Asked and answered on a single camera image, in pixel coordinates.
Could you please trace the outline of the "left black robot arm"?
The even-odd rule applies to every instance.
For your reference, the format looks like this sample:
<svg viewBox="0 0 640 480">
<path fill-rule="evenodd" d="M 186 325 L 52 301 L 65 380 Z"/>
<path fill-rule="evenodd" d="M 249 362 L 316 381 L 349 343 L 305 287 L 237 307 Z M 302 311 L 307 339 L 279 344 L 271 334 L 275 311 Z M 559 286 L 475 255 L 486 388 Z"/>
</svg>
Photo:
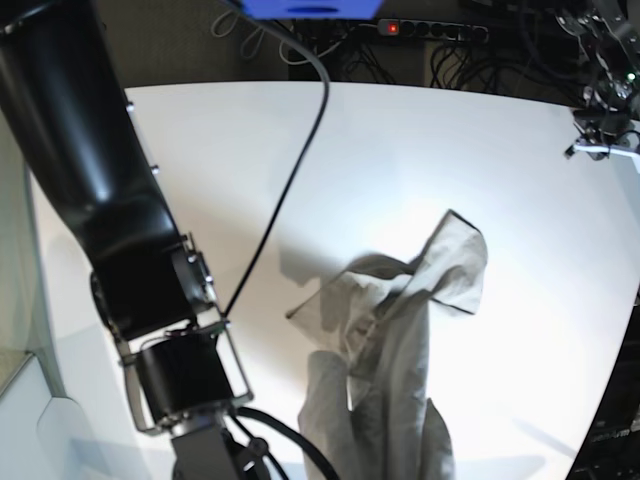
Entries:
<svg viewBox="0 0 640 480">
<path fill-rule="evenodd" d="M 638 167 L 639 3 L 562 1 L 556 19 L 577 38 L 589 66 L 583 105 L 573 111 L 579 136 L 565 156 L 620 156 Z"/>
</svg>

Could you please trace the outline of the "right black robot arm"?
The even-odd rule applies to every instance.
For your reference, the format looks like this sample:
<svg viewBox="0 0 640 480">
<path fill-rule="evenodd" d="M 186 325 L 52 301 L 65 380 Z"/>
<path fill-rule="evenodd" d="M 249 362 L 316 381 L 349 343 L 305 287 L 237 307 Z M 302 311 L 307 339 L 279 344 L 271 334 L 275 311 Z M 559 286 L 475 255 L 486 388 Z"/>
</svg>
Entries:
<svg viewBox="0 0 640 480">
<path fill-rule="evenodd" d="M 136 134 L 104 27 L 90 1 L 1 5 L 1 109 L 40 188 L 88 258 L 99 317 L 120 358 L 136 430 L 167 434 L 177 479 L 267 479 L 261 422 L 325 479 L 336 471 L 304 436 L 235 394 L 218 345 L 229 334 L 194 239 L 179 231 Z"/>
</svg>

